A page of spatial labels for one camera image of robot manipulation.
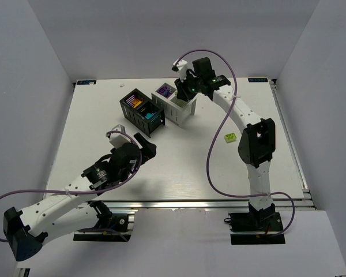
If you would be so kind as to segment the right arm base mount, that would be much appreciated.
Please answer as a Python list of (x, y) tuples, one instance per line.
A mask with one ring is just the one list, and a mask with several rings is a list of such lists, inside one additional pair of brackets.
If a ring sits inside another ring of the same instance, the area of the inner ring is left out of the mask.
[(280, 214), (275, 213), (260, 226), (256, 226), (250, 219), (250, 213), (231, 213), (224, 219), (230, 227), (232, 245), (284, 245), (284, 234)]

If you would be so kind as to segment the teal long lego brick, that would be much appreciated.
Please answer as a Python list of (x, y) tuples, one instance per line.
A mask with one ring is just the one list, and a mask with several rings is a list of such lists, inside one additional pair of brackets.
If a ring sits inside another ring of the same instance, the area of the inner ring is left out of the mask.
[(147, 113), (145, 115), (145, 119), (146, 120), (154, 119), (155, 116), (156, 116), (156, 113)]

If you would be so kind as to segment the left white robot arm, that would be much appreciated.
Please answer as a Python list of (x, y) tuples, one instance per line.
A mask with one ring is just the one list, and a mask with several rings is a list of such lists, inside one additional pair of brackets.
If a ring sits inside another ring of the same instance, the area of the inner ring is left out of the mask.
[(74, 231), (108, 231), (118, 223), (110, 209), (95, 198), (115, 189), (156, 156), (156, 145), (141, 133), (124, 137), (121, 131), (106, 134), (113, 146), (63, 190), (42, 201), (3, 215), (3, 233), (16, 261), (24, 261), (50, 241)]

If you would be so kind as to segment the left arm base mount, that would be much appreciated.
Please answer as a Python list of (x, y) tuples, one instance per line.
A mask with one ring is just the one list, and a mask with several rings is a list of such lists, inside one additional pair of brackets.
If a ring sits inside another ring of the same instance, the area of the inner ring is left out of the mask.
[(104, 202), (88, 202), (87, 207), (96, 212), (97, 221), (85, 231), (76, 231), (73, 241), (128, 242), (131, 238), (134, 216), (130, 212), (112, 211)]

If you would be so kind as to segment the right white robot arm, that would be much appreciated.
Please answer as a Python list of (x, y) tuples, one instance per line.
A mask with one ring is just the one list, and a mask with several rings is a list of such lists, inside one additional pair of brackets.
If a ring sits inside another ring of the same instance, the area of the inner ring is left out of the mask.
[(249, 210), (259, 216), (273, 215), (275, 206), (270, 195), (269, 170), (276, 148), (275, 122), (261, 118), (236, 96), (236, 86), (224, 75), (216, 75), (209, 58), (193, 61), (193, 68), (188, 68), (182, 59), (174, 62), (172, 70), (178, 74), (177, 98), (188, 102), (201, 93), (228, 114), (241, 134), (238, 153), (249, 175)]

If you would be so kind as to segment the purple long lego brick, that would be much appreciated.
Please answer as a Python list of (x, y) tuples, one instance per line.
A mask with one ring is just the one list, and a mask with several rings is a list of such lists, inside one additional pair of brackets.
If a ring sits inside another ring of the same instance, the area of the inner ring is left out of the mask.
[(168, 85), (162, 85), (156, 92), (165, 98), (169, 98), (172, 95), (171, 88)]

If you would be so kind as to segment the green lego brick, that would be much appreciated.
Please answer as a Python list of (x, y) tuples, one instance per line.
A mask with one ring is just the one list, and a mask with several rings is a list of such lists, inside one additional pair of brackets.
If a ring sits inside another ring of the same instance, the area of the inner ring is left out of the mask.
[(225, 139), (226, 143), (232, 143), (232, 142), (236, 141), (237, 136), (235, 133), (229, 133), (229, 134), (226, 134), (224, 136), (224, 139)]

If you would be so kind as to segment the orange lego brick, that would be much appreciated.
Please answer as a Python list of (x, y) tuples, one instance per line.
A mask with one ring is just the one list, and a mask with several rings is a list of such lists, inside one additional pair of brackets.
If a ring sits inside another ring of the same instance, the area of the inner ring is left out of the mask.
[(141, 103), (142, 103), (141, 100), (139, 100), (139, 99), (134, 99), (134, 100), (132, 101), (133, 108), (137, 108)]

